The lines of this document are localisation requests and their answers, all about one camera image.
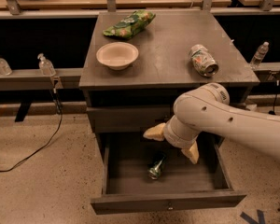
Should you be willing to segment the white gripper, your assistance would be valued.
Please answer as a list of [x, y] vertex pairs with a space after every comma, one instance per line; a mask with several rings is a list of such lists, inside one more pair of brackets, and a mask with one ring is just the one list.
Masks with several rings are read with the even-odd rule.
[[149, 140], [163, 141], [164, 137], [174, 147], [181, 148], [181, 152], [193, 163], [199, 159], [199, 150], [196, 139], [199, 132], [172, 116], [166, 124], [160, 123], [148, 128], [143, 137]]

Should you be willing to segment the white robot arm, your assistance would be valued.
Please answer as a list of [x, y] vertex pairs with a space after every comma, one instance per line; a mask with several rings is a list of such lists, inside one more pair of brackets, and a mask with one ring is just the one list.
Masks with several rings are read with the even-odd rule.
[[242, 144], [280, 162], [280, 116], [230, 106], [227, 90], [208, 83], [178, 96], [173, 116], [144, 132], [146, 139], [167, 141], [197, 163], [197, 137], [213, 133]]

